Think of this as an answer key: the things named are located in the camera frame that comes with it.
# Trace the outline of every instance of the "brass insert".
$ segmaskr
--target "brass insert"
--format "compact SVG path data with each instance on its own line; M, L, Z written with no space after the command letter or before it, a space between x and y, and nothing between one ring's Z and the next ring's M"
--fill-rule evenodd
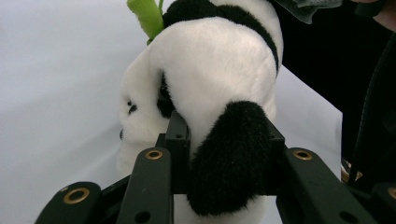
M146 153L146 158L152 161L158 160L163 156L163 153L160 150L151 150Z
M78 188L73 189L64 195L64 203L75 204L84 201L88 195L90 195L90 191L86 188Z
M304 151L304 150L295 150L295 151L293 152L293 155L294 155L295 157L297 157L298 159L303 160L303 161L310 161L310 160L312 160L312 155L311 155L311 153L309 153L309 152L307 152L307 151Z
M396 200L396 188L389 188L388 193L390 197L392 197L394 200Z

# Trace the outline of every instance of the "white backdrop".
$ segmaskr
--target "white backdrop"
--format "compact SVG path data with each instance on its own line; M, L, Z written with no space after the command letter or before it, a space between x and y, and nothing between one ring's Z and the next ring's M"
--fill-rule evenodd
M71 183L118 180L120 79L146 41L124 0L0 0L0 223L34 223ZM341 113L285 68L276 97L287 145L339 175ZM280 223L274 198L266 214Z

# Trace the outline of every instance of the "panda plush toy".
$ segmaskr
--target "panda plush toy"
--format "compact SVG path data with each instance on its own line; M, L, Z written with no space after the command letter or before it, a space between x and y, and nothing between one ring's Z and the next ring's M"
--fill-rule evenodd
M163 24L121 83L118 169L132 172L137 154L166 133L174 108L191 131L188 189L175 195L175 223L260 223L283 50L276 12L265 0L176 0ZM164 83L171 109L159 104Z

